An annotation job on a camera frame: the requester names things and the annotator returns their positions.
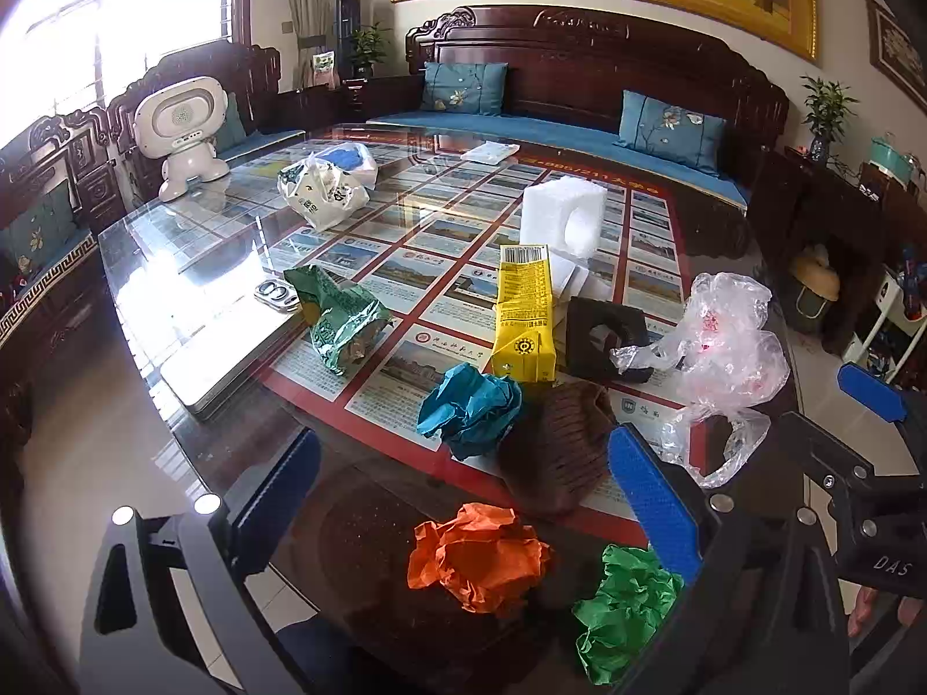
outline teal kettle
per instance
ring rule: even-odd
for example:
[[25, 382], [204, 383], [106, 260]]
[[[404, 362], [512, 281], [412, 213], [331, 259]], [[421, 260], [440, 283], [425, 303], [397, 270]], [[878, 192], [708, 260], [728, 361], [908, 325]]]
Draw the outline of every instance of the teal kettle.
[[914, 173], [914, 159], [907, 153], [898, 152], [892, 145], [895, 140], [891, 133], [886, 138], [873, 138], [870, 151], [870, 164], [874, 164], [884, 175], [895, 178], [907, 189], [911, 175]]

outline tile floor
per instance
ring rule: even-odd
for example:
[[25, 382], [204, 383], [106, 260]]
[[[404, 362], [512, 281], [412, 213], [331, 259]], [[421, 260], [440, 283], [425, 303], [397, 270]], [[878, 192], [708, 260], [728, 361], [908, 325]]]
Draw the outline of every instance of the tile floor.
[[[913, 473], [893, 426], [837, 389], [840, 359], [800, 334], [791, 336], [791, 349], [805, 414], [869, 459], [877, 473]], [[43, 622], [73, 670], [86, 587], [114, 508], [131, 503], [146, 515], [175, 513], [202, 485], [148, 398], [115, 320], [94, 316], [81, 326], [35, 389], [35, 430], [22, 456], [25, 548]], [[811, 487], [809, 504], [833, 545], [827, 501]], [[210, 672], [235, 684], [184, 573], [177, 573], [176, 584]], [[249, 578], [247, 587], [275, 630], [314, 614], [271, 569]], [[845, 601], [854, 597], [855, 589], [845, 587]]]

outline green wrapper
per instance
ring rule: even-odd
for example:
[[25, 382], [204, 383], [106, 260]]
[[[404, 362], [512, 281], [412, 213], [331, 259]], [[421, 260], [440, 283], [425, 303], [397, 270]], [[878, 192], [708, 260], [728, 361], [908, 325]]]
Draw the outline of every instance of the green wrapper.
[[680, 575], [663, 569], [652, 550], [613, 544], [601, 561], [605, 578], [595, 598], [573, 605], [573, 615], [587, 627], [576, 651], [594, 685], [618, 681], [683, 589]]
[[321, 266], [286, 269], [284, 279], [300, 297], [312, 346], [329, 371], [340, 376], [367, 357], [391, 316], [374, 294], [354, 283], [340, 289]]

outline white robot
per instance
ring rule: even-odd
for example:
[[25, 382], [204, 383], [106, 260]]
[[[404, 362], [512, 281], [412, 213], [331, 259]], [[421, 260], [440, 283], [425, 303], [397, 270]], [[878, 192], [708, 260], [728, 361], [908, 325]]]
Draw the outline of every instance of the white robot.
[[149, 159], [164, 155], [158, 193], [173, 201], [187, 192], [187, 180], [216, 180], [229, 171], [216, 158], [209, 138], [225, 122], [228, 96], [215, 78], [190, 78], [145, 98], [136, 109], [134, 131], [138, 148]]

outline tall speaker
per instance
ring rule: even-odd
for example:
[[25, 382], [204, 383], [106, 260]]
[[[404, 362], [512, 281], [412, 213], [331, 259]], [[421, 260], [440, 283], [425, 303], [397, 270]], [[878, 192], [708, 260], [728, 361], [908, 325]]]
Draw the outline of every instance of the tall speaker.
[[338, 61], [338, 76], [341, 80], [354, 77], [351, 64], [351, 34], [360, 28], [360, 0], [335, 0], [335, 57]]

